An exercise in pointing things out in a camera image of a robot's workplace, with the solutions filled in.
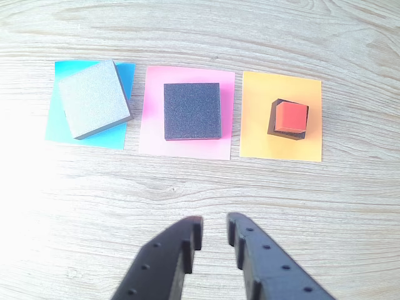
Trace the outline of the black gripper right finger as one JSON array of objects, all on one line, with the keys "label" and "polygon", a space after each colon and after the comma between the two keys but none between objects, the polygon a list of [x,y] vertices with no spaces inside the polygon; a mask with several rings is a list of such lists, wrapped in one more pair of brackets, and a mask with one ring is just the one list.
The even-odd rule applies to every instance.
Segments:
[{"label": "black gripper right finger", "polygon": [[252,219],[227,215],[228,243],[243,271],[247,299],[333,299]]}]

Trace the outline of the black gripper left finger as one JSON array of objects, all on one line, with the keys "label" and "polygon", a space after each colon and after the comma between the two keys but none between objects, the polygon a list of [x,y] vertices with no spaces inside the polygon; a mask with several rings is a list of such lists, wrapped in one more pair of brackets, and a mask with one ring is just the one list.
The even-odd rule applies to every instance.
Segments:
[{"label": "black gripper left finger", "polygon": [[113,299],[181,299],[184,276],[201,250],[203,218],[189,216],[166,228],[138,252]]}]

